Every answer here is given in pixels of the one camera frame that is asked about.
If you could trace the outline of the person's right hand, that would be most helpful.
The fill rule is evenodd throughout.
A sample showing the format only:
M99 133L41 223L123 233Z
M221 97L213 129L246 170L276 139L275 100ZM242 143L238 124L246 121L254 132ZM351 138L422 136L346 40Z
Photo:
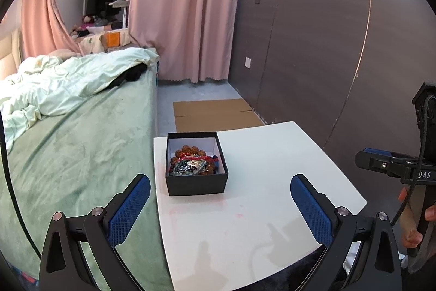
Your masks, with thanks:
M408 188L402 188L398 200L405 202L408 192ZM407 202L399 219L402 229L401 242L406 249L415 249L423 241L423 234L417 230L418 217L414 216L414 212L416 211L413 211ZM435 222L435 205L426 209L424 218L428 222Z

